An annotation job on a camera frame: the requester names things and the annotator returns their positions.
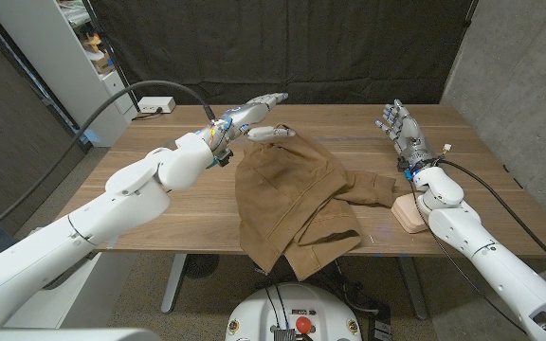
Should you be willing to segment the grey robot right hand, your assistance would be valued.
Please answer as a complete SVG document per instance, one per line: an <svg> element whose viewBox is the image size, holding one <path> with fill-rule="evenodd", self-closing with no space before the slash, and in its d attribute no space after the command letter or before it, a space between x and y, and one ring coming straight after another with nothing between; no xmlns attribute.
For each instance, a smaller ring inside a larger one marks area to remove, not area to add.
<svg viewBox="0 0 546 341"><path fill-rule="evenodd" d="M414 174L432 163L434 153L423 131L403 103L386 104L375 125L393 142L399 154L398 170Z"/></svg>

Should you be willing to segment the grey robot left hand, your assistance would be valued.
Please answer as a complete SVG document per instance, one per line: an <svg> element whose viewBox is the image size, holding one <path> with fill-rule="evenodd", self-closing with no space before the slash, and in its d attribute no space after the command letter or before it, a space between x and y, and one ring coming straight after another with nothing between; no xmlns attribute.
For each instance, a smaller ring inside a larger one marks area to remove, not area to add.
<svg viewBox="0 0 546 341"><path fill-rule="evenodd" d="M253 98L245 104L227 109L196 134L205 140L214 154L221 153L231 140L243 135L253 142L294 136L296 132L291 128L256 126L265 119L273 107L287 97L287 93L273 93Z"/></svg>

